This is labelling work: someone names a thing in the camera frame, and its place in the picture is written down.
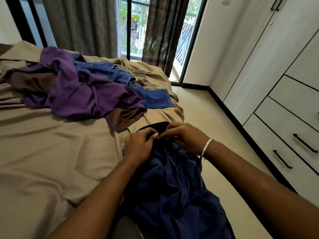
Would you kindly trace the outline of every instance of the drawer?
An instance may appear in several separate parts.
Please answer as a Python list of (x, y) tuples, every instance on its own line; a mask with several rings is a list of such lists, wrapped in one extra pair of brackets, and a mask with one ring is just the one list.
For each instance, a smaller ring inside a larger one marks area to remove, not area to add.
[(286, 74), (319, 90), (319, 32), (313, 37)]
[[(319, 176), (254, 114), (246, 122), (244, 129), (297, 193), (319, 207)], [(276, 150), (292, 169), (287, 168), (273, 150)]]
[(318, 150), (319, 132), (269, 97), (266, 97), (255, 113), (317, 173), (319, 172), (319, 153), (312, 152), (300, 140), (293, 136), (293, 134), (297, 134), (307, 145)]
[(319, 131), (318, 91), (283, 76), (269, 96)]

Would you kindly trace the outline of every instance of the person's left hand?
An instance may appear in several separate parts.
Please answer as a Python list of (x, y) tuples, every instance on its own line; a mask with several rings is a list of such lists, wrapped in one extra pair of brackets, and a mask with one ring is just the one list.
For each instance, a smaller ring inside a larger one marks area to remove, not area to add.
[(127, 135), (125, 138), (123, 161), (128, 162), (131, 166), (135, 166), (137, 169), (149, 158), (153, 142), (158, 136), (158, 132), (150, 127)]

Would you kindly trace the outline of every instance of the bracelet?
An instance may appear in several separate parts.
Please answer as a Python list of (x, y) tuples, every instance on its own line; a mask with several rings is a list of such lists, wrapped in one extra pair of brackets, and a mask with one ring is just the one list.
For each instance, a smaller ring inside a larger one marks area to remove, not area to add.
[(206, 151), (206, 148), (208, 147), (208, 145), (209, 145), (213, 140), (214, 140), (213, 138), (210, 138), (210, 139), (207, 141), (207, 143), (205, 144), (205, 147), (203, 148), (202, 154), (200, 155), (200, 158), (199, 158), (200, 161), (202, 161), (202, 159), (203, 159), (203, 155), (204, 155), (204, 153), (205, 153), (205, 151)]

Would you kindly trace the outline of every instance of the wardrobe handle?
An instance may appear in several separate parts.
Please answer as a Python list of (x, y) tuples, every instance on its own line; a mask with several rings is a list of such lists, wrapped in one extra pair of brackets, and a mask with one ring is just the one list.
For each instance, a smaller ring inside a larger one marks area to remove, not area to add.
[(278, 4), (278, 6), (277, 6), (276, 11), (279, 11), (279, 7), (280, 7), (280, 5), (281, 5), (282, 1), (283, 1), (283, 0), (280, 0), (279, 4)]
[(276, 2), (277, 2), (277, 0), (275, 0), (274, 4), (271, 6), (271, 8), (270, 8), (271, 11), (275, 10), (274, 7), (276, 5)]
[(277, 150), (273, 150), (273, 152), (277, 155), (277, 157), (279, 157), (279, 159), (286, 165), (287, 168), (292, 169), (292, 167), (289, 166), (289, 165), (280, 157), (280, 155), (277, 153)]
[(317, 153), (318, 150), (314, 150), (312, 147), (310, 147), (308, 144), (305, 143), (296, 133), (293, 134), (295, 138), (297, 138), (303, 145), (305, 145), (307, 148), (309, 148), (312, 152)]

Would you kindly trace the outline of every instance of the blue denim garment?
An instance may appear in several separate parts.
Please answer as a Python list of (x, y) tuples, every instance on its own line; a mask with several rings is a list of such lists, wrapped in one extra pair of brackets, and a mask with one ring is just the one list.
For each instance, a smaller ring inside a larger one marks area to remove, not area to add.
[[(159, 122), (141, 129), (151, 127), (161, 134), (168, 125)], [(155, 140), (149, 159), (126, 187), (126, 213), (158, 238), (235, 239), (219, 198), (206, 188), (201, 171), (196, 155), (175, 142)]]
[(80, 54), (73, 54), (73, 57), (76, 60), (74, 65), (77, 71), (88, 70), (94, 75), (107, 76), (108, 79), (115, 83), (128, 85), (144, 100), (146, 108), (163, 109), (173, 107), (166, 89), (146, 90), (141, 86), (133, 85), (132, 82), (135, 81), (135, 77), (124, 69), (118, 68), (115, 64), (108, 62), (86, 62)]

